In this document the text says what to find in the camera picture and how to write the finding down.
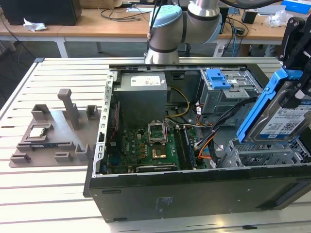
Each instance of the black device on desk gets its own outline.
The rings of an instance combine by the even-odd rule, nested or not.
[[[0,0],[3,13],[11,25],[27,21],[74,26],[81,15],[79,0]]]

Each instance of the blue cable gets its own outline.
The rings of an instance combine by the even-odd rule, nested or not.
[[[237,30],[235,27],[233,29],[234,29],[235,37],[234,37],[234,41],[233,41],[232,57],[234,56],[234,51],[235,51],[235,46],[236,46],[236,41],[237,41]]]

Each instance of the white plastic bag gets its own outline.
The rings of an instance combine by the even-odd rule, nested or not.
[[[282,25],[287,25],[288,20],[293,17],[293,15],[286,13],[285,10],[277,11],[274,16],[269,16],[266,19],[266,23],[270,27],[278,27]]]
[[[25,18],[24,18],[24,22],[25,22],[24,27],[32,32],[47,29],[44,23],[32,23],[32,22],[27,21]]]

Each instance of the floor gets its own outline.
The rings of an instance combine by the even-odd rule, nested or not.
[[[102,43],[104,52],[98,53],[94,42],[69,42],[67,51],[70,57],[142,57],[146,51],[145,43]],[[27,42],[26,48],[35,57],[60,57],[54,42]],[[0,56],[0,109],[10,97],[20,80],[23,78],[34,58],[20,43],[16,44],[15,52],[4,52]],[[215,44],[191,45],[190,56],[213,56]],[[252,56],[264,56],[265,47],[252,47]],[[231,57],[232,52],[225,52],[223,56]]]

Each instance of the blue drive bracket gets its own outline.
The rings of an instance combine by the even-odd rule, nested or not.
[[[255,105],[248,113],[247,117],[245,118],[244,122],[242,123],[237,132],[237,136],[240,143],[243,142],[243,140],[245,139],[246,131],[250,127],[252,127],[252,125],[255,123],[255,119],[257,118],[257,116],[260,115],[264,110],[264,106],[266,105],[266,103],[269,100],[272,100],[276,95],[275,89],[277,85],[280,83],[280,81],[285,78],[289,80],[299,80],[302,74],[303,72],[301,70],[291,70],[291,69],[284,70],[283,68],[281,68],[272,75],[264,91],[257,99]]]
[[[231,85],[226,81],[225,75],[220,69],[207,69],[206,77],[211,82],[212,89],[230,89]]]

